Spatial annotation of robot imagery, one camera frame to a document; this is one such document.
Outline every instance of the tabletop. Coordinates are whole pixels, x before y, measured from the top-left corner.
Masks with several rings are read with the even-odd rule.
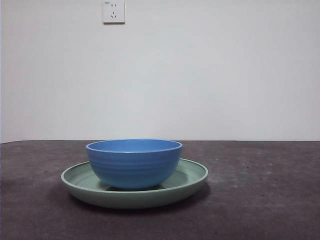
[[[68,193],[66,168],[94,141],[1,144],[4,240],[319,240],[319,141],[180,141],[208,168],[193,196],[149,209],[109,209]]]

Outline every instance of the ceramic dish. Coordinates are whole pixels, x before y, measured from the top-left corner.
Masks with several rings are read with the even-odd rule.
[[[149,189],[125,191],[107,185],[94,174],[88,161],[67,168],[61,179],[69,192],[85,203],[113,209],[144,209],[190,197],[202,187],[207,176],[205,166],[181,158],[167,180]]]

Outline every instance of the plate rim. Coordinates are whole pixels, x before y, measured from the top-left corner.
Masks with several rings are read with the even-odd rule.
[[[70,183],[69,181],[67,181],[65,179],[65,174],[70,171],[71,169],[73,168],[76,168],[80,165],[84,165],[84,164],[90,164],[89,161],[85,161],[85,162],[81,162],[81,163],[78,163],[76,165],[72,165],[70,167],[68,167],[67,169],[65,169],[62,173],[61,173],[61,180],[64,184],[66,184],[67,186],[69,187],[72,187],[72,188],[75,188],[75,189],[79,189],[79,190],[83,190],[83,191],[89,191],[89,192],[94,192],[94,193],[105,193],[105,194],[146,194],[146,193],[155,193],[155,192],[165,192],[165,191],[170,191],[170,190],[176,190],[176,189],[183,189],[185,187],[188,187],[188,186],[192,186],[192,185],[195,185],[197,183],[200,183],[202,182],[203,180],[205,180],[208,176],[208,169],[206,166],[202,165],[201,163],[198,163],[196,161],[192,161],[192,160],[189,160],[189,159],[185,159],[185,158],[180,158],[179,160],[183,160],[183,161],[186,161],[186,162],[190,162],[192,164],[195,164],[195,165],[198,165],[199,167],[203,168],[205,173],[204,175],[199,178],[198,180],[196,181],[193,181],[192,183],[189,183],[189,184],[184,184],[184,185],[180,185],[180,186],[173,186],[173,187],[168,187],[168,188],[162,188],[162,189],[155,189],[155,190],[142,190],[142,191],[107,191],[107,190],[96,190],[96,189],[92,189],[92,188],[87,188],[87,187],[82,187],[82,186],[77,186],[75,184],[72,184]]]

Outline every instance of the ribbed bowl side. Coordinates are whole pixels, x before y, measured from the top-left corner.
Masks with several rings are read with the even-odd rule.
[[[181,148],[144,153],[87,149],[93,172],[104,183],[122,189],[143,189],[162,183],[176,169]]]

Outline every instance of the bowl rim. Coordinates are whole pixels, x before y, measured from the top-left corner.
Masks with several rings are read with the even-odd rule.
[[[104,142],[115,142],[115,141],[127,141],[127,140],[156,140],[156,141],[163,141],[163,142],[171,142],[179,144],[179,146],[171,147],[167,149],[161,149],[161,150],[146,150],[146,151],[110,151],[110,150],[99,150],[91,148],[90,145],[97,144],[97,143],[104,143]],[[180,149],[183,147],[183,144],[178,141],[172,141],[172,140],[165,140],[165,139],[155,139],[155,138],[128,138],[128,139],[111,139],[111,140],[102,140],[102,141],[95,141],[87,144],[85,148],[87,150],[95,151],[95,152],[101,152],[101,153],[114,153],[114,154],[145,154],[145,153],[158,153],[158,152],[166,152],[166,151],[172,151],[176,149]]]

